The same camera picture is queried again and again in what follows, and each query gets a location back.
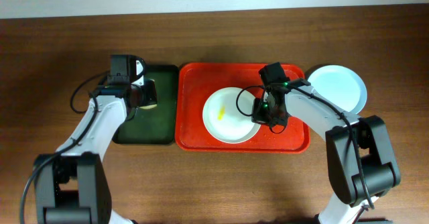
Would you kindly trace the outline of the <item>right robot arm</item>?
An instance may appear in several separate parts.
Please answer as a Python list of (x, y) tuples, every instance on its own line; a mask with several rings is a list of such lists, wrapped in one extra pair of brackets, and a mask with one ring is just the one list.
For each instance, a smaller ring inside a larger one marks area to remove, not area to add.
[(326, 142), (333, 194), (315, 223), (357, 223), (364, 211), (401, 182), (385, 122), (360, 117), (331, 103), (304, 79), (265, 80), (252, 120), (274, 127), (303, 121)]

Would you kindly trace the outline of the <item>white plate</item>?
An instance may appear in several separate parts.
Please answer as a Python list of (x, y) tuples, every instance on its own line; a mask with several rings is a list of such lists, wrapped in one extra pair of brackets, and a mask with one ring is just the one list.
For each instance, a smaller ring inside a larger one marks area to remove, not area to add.
[(215, 139), (227, 144), (250, 140), (260, 129), (249, 114), (255, 97), (247, 90), (227, 87), (215, 91), (205, 102), (202, 120)]

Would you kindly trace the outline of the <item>light blue plate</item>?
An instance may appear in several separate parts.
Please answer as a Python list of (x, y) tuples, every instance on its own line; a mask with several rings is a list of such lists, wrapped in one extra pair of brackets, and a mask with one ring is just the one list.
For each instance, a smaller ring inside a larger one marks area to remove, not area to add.
[(360, 113), (367, 102), (367, 87), (351, 69), (326, 65), (312, 71), (307, 80), (325, 99), (350, 113)]

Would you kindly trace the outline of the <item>green and yellow sponge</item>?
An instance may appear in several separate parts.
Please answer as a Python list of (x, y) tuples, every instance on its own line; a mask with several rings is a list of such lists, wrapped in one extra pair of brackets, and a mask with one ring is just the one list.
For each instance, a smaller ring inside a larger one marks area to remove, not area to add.
[(153, 109), (157, 107), (157, 104), (153, 104), (153, 105), (146, 105), (146, 106), (140, 106), (140, 109), (144, 109), (144, 110), (148, 110), (148, 109)]

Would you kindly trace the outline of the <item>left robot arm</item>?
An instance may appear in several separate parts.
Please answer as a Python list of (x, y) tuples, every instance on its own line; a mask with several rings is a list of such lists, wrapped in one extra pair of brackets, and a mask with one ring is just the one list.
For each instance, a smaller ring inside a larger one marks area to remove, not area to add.
[(72, 135), (34, 161), (38, 223), (130, 223), (113, 210), (103, 157), (129, 110), (157, 103), (155, 82), (99, 86)]

